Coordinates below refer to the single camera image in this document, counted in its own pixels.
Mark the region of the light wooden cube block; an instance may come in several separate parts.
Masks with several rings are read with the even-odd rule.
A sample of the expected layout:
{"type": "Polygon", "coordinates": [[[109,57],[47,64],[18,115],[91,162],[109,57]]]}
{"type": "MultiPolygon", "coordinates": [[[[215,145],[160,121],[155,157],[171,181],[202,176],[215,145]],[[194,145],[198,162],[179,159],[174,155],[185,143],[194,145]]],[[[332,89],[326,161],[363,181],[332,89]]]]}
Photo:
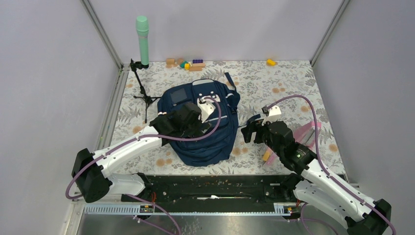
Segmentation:
{"type": "Polygon", "coordinates": [[[176,64],[175,58],[167,58],[166,59],[166,64],[167,65],[174,65],[174,64],[176,64]]]}

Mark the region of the yellow block far right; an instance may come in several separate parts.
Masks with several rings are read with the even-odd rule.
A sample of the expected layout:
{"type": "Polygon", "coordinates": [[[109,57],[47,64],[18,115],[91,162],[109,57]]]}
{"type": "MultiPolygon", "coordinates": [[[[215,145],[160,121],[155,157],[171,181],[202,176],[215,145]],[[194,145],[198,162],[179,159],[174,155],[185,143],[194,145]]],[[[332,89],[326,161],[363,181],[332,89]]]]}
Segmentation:
{"type": "Polygon", "coordinates": [[[272,60],[272,59],[267,59],[266,60],[266,65],[267,66],[276,66],[277,65],[277,62],[274,61],[274,60],[272,60]]]}

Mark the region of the pink box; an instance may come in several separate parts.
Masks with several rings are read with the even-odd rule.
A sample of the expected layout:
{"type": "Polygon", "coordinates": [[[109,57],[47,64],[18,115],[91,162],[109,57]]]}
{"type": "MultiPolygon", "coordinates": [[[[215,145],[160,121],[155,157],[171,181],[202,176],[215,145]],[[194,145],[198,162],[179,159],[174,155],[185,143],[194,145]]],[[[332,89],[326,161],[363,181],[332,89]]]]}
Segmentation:
{"type": "Polygon", "coordinates": [[[321,123],[317,122],[317,129],[313,121],[301,126],[300,128],[296,129],[293,132],[293,136],[296,142],[303,144],[310,148],[311,150],[315,150],[315,134],[319,134],[321,131],[321,123]]]}

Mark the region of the teal toy block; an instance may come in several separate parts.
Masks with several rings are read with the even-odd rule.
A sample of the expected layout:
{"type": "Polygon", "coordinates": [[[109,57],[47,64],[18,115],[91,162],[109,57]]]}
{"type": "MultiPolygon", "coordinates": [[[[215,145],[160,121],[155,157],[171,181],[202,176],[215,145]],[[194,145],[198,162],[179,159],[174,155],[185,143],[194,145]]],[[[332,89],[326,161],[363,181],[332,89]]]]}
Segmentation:
{"type": "Polygon", "coordinates": [[[188,61],[183,61],[182,63],[180,63],[180,67],[182,69],[185,69],[187,65],[188,65],[188,61]]]}

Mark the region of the long wooden block rear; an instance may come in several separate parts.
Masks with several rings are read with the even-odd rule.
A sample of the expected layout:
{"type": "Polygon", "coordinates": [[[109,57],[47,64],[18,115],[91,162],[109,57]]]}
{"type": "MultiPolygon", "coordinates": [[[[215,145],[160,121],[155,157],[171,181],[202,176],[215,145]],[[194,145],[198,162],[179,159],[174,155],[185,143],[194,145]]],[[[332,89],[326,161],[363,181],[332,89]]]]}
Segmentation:
{"type": "Polygon", "coordinates": [[[206,66],[206,64],[205,63],[193,63],[192,66],[193,67],[202,67],[202,68],[204,68],[206,66]]]}

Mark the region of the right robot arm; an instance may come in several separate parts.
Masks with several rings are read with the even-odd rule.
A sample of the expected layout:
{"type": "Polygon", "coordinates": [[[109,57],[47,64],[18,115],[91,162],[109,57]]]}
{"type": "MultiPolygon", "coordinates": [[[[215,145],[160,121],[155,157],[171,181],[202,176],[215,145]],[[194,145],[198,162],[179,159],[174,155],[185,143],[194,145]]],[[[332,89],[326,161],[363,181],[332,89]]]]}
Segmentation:
{"type": "Polygon", "coordinates": [[[364,195],[321,164],[315,152],[295,140],[284,122],[253,121],[241,132],[246,143],[266,144],[292,171],[280,189],[285,201],[299,199],[314,206],[350,235],[381,235],[392,227],[392,207],[387,201],[364,195]]]}

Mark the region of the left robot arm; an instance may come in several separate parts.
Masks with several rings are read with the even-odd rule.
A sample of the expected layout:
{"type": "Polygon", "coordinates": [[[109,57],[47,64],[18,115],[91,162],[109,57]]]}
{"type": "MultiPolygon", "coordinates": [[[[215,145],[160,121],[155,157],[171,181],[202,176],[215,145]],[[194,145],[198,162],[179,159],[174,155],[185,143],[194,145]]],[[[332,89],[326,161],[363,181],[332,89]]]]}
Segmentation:
{"type": "Polygon", "coordinates": [[[86,203],[101,200],[108,194],[132,194],[140,201],[151,197],[152,189],[138,174],[117,174],[119,167],[139,155],[173,141],[199,141],[213,132],[207,118],[218,110],[217,104],[205,100],[187,103],[179,110],[159,113],[150,124],[112,146],[90,152],[80,150],[72,169],[66,197],[83,198],[86,203]]]}

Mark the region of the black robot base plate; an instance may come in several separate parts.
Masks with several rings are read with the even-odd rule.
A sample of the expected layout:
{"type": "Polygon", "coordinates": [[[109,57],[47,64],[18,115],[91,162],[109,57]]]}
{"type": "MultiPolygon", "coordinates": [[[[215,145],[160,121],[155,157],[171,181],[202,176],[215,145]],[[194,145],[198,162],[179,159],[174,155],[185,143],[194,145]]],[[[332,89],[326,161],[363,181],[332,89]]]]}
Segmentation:
{"type": "Polygon", "coordinates": [[[138,197],[158,206],[193,201],[245,201],[248,203],[302,202],[294,196],[291,175],[146,175],[138,197]]]}

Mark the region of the long wooden block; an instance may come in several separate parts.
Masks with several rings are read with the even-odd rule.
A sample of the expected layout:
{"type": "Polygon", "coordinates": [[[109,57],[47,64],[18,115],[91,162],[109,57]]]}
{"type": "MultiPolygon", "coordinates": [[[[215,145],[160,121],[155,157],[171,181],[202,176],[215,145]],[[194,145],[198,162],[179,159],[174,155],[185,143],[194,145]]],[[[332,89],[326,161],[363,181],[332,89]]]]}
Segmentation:
{"type": "Polygon", "coordinates": [[[192,66],[193,67],[202,67],[202,68],[204,68],[206,66],[206,64],[205,63],[193,63],[192,66]]]}
{"type": "Polygon", "coordinates": [[[203,67],[199,66],[191,66],[189,67],[188,71],[202,71],[203,67]]]}

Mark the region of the navy blue student backpack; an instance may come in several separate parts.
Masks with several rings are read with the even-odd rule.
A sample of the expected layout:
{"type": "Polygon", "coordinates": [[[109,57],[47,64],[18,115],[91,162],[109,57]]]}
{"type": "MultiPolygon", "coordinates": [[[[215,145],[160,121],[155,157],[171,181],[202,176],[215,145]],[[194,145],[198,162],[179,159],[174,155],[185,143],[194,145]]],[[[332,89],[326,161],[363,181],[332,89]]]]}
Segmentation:
{"type": "Polygon", "coordinates": [[[220,105],[221,110],[214,110],[204,123],[210,127],[199,132],[200,136],[209,134],[209,137],[198,140],[198,135],[193,135],[190,141],[169,142],[186,165],[208,166],[230,157],[239,127],[237,106],[241,97],[229,73],[225,73],[225,77],[231,88],[216,80],[199,79],[166,90],[158,101],[159,113],[178,111],[188,103],[197,104],[206,96],[220,105]]]}

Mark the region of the pink highlighter pen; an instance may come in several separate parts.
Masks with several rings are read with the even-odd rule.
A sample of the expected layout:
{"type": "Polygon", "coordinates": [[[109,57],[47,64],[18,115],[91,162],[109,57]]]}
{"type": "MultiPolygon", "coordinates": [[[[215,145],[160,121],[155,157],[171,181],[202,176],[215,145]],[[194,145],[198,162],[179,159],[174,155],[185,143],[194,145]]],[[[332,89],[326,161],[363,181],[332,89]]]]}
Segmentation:
{"type": "Polygon", "coordinates": [[[268,161],[264,162],[264,165],[271,166],[273,162],[276,160],[276,158],[277,158],[276,154],[271,154],[268,161]]]}

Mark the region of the brown wooden block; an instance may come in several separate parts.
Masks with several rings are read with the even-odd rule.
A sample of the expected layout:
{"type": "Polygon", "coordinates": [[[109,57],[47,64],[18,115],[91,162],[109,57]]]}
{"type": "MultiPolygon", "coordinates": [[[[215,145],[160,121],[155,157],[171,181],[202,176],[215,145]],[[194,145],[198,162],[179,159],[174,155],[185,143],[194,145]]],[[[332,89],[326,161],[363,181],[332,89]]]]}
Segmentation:
{"type": "Polygon", "coordinates": [[[183,59],[183,58],[178,58],[178,59],[176,60],[176,64],[177,64],[177,65],[181,65],[183,62],[184,62],[184,59],[183,59]]]}

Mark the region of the yellow orange highlighter pen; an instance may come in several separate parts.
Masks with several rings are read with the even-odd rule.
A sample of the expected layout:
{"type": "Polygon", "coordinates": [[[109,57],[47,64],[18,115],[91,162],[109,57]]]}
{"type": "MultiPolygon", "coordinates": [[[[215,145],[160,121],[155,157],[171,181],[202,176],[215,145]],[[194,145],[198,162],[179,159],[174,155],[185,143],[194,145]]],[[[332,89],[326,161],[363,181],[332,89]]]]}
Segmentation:
{"type": "Polygon", "coordinates": [[[269,159],[269,157],[271,156],[271,152],[270,151],[265,151],[265,153],[263,154],[263,156],[262,156],[262,160],[264,161],[264,162],[266,162],[266,161],[268,161],[268,159],[269,159]]]}

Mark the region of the black tripod stand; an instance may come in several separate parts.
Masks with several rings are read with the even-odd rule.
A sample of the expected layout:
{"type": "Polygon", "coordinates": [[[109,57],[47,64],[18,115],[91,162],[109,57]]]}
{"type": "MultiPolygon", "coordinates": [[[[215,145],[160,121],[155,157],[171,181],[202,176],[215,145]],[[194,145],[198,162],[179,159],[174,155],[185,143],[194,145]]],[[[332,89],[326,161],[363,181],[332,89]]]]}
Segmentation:
{"type": "Polygon", "coordinates": [[[137,81],[139,83],[139,91],[140,91],[140,94],[141,94],[141,96],[134,95],[133,98],[135,98],[135,99],[142,99],[144,101],[144,103],[145,103],[145,119],[144,119],[144,123],[147,123],[148,122],[148,119],[147,119],[147,117],[148,117],[148,115],[147,115],[148,108],[156,100],[160,99],[161,97],[160,96],[150,96],[150,95],[148,95],[146,93],[145,87],[143,86],[143,84],[142,84],[142,82],[141,82],[141,80],[139,78],[139,75],[137,73],[137,70],[148,69],[149,68],[149,65],[144,65],[144,64],[141,63],[141,61],[134,61],[133,59],[130,59],[130,64],[129,65],[130,65],[131,71],[133,71],[133,73],[134,73],[134,75],[135,75],[135,77],[136,77],[136,79],[137,79],[137,81]]]}

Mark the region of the long wooden block front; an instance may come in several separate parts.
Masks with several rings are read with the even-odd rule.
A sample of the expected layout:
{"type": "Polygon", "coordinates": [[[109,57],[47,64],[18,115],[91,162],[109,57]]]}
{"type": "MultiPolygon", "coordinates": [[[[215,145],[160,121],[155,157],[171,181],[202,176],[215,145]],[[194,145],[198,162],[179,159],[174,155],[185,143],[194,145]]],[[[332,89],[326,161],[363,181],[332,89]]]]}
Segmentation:
{"type": "Polygon", "coordinates": [[[199,66],[191,66],[189,67],[188,71],[202,71],[203,67],[199,66]]]}

